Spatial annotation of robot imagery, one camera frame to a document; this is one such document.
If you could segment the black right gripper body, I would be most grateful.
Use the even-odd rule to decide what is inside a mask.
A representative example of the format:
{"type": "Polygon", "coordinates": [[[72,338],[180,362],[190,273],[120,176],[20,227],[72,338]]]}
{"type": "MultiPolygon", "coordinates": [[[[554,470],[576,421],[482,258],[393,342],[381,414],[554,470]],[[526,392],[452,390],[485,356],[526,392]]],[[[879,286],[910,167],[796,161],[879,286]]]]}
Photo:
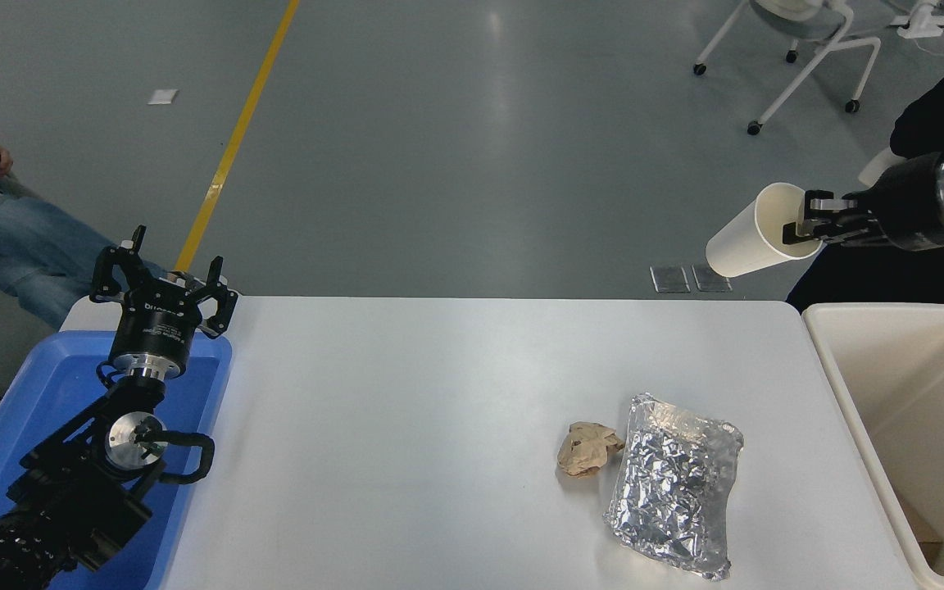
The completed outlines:
{"type": "Polygon", "coordinates": [[[880,151],[862,169],[862,206],[884,238],[917,252],[944,247],[944,151],[906,158],[880,151]]]}

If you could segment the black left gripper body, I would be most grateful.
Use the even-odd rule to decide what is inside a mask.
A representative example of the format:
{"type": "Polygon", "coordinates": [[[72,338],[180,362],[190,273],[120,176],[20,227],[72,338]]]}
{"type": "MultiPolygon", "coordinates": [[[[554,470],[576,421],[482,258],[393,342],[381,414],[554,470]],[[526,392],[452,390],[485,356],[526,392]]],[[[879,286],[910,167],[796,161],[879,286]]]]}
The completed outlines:
{"type": "Polygon", "coordinates": [[[116,372],[151,379],[173,379],[186,372],[198,326],[202,323],[193,294],[206,287],[200,279],[153,279],[149,291],[109,296],[119,302],[121,318],[108,352],[116,372]]]}

